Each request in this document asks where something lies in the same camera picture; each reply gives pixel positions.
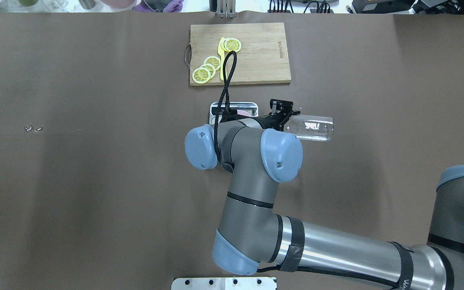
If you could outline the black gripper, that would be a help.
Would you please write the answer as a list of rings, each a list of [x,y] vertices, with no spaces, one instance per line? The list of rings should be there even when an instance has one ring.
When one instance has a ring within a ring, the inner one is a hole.
[[[284,126],[290,117],[300,114],[300,110],[293,110],[293,104],[292,101],[270,99],[269,107],[272,112],[266,116],[258,117],[258,123],[261,128],[284,131]]]

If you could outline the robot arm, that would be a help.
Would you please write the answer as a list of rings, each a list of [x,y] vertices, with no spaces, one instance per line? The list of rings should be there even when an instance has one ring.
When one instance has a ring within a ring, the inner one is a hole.
[[[280,183],[303,161],[303,134],[286,130],[297,118],[291,101],[271,99],[263,117],[216,101],[214,123],[193,128],[184,146],[199,170],[232,173],[212,258],[235,275],[312,272],[387,290],[464,290],[464,165],[446,169],[425,245],[406,246],[273,213]]]

